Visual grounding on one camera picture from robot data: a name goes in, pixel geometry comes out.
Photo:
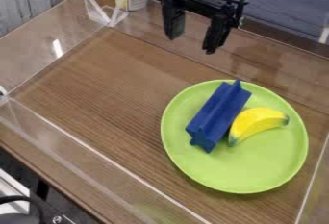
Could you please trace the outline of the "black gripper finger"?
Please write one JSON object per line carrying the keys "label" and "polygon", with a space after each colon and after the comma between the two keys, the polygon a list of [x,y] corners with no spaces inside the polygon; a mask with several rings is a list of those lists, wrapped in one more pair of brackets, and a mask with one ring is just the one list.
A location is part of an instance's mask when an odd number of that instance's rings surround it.
{"label": "black gripper finger", "polygon": [[164,34],[174,40],[184,31],[184,9],[178,0],[162,0],[162,18]]}
{"label": "black gripper finger", "polygon": [[224,44],[230,31],[231,18],[224,14],[216,14],[211,19],[202,45],[207,55],[214,54],[216,48]]}

